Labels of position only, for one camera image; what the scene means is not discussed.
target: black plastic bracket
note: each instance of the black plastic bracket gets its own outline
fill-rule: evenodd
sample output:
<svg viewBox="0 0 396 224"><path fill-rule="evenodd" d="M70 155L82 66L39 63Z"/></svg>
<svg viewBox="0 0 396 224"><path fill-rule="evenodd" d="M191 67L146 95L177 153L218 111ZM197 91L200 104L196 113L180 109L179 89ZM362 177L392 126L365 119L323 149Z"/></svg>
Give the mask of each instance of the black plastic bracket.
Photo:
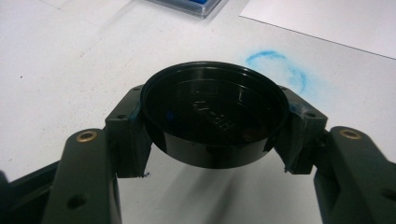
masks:
<svg viewBox="0 0 396 224"><path fill-rule="evenodd" d="M323 223L395 223L396 169L365 133L332 128L316 164Z"/></svg>
<svg viewBox="0 0 396 224"><path fill-rule="evenodd" d="M58 163L8 183L0 172L0 223L39 223L47 205Z"/></svg>
<svg viewBox="0 0 396 224"><path fill-rule="evenodd" d="M110 158L103 130L71 135L41 223L121 223L117 178Z"/></svg>
<svg viewBox="0 0 396 224"><path fill-rule="evenodd" d="M275 150L285 163L285 172L311 173L311 154L325 134L327 117L293 91L280 87L290 105L290 116L276 139Z"/></svg>
<svg viewBox="0 0 396 224"><path fill-rule="evenodd" d="M151 140L140 110L143 85L132 88L106 118L106 134L115 144L117 177L144 177Z"/></svg>

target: lens cap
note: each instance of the lens cap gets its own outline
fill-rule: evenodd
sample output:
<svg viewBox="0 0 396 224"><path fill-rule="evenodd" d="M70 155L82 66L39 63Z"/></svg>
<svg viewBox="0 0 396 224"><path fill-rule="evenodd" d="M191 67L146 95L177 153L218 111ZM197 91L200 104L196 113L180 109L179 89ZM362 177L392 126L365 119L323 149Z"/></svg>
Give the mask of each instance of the lens cap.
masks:
<svg viewBox="0 0 396 224"><path fill-rule="evenodd" d="M273 81L217 62L163 69L144 85L140 103L148 135L159 149L213 169L263 157L289 114L288 100Z"/></svg>

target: mounting hole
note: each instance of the mounting hole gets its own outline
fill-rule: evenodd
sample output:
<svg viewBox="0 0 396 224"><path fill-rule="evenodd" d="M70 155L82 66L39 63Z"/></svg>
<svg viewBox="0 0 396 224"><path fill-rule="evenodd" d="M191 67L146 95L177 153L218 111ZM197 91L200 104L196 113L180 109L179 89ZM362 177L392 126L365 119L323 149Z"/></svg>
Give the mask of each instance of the mounting hole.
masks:
<svg viewBox="0 0 396 224"><path fill-rule="evenodd" d="M316 114L310 113L310 112L306 113L306 115L307 115L309 118L315 118L315 117L317 116Z"/></svg>
<svg viewBox="0 0 396 224"><path fill-rule="evenodd" d="M355 131L349 130L349 129L341 130L340 134L343 135L346 138L353 139L353 140L361 139L361 135L360 134L358 134Z"/></svg>
<svg viewBox="0 0 396 224"><path fill-rule="evenodd" d="M392 189L382 189L381 194L382 196L396 202L396 191Z"/></svg>
<svg viewBox="0 0 396 224"><path fill-rule="evenodd" d="M126 119L126 118L127 118L126 115L118 115L118 116L117 116L117 119Z"/></svg>
<svg viewBox="0 0 396 224"><path fill-rule="evenodd" d="M85 194L76 194L75 196L71 197L67 202L67 208L70 210L76 210L84 206L87 201L88 198Z"/></svg>
<svg viewBox="0 0 396 224"><path fill-rule="evenodd" d="M95 139L95 137L98 135L97 132L93 131L87 131L84 133L81 133L77 136L76 140L80 143L84 142L90 142L91 140Z"/></svg>

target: brass insert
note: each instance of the brass insert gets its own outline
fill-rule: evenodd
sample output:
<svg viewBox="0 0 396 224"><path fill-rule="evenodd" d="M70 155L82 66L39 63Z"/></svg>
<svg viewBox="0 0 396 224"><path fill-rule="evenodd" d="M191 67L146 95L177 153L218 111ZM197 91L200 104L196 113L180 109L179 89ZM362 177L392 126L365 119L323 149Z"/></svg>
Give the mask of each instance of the brass insert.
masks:
<svg viewBox="0 0 396 224"><path fill-rule="evenodd" d="M340 134L343 135L345 138L349 138L353 140L361 139L361 135L359 133L352 131L350 129L343 129L340 131Z"/></svg>
<svg viewBox="0 0 396 224"><path fill-rule="evenodd" d="M76 140L80 143L84 142L90 142L91 140L95 139L95 137L98 135L97 132L93 131L87 131L84 133L81 133L77 136Z"/></svg>

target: white paper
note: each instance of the white paper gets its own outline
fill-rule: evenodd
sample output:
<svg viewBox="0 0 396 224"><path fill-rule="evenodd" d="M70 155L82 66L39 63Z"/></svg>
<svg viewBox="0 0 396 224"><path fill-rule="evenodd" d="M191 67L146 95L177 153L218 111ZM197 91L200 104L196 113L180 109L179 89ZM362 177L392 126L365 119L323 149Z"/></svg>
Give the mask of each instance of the white paper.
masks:
<svg viewBox="0 0 396 224"><path fill-rule="evenodd" d="M396 1L250 0L241 16L396 59Z"/></svg>

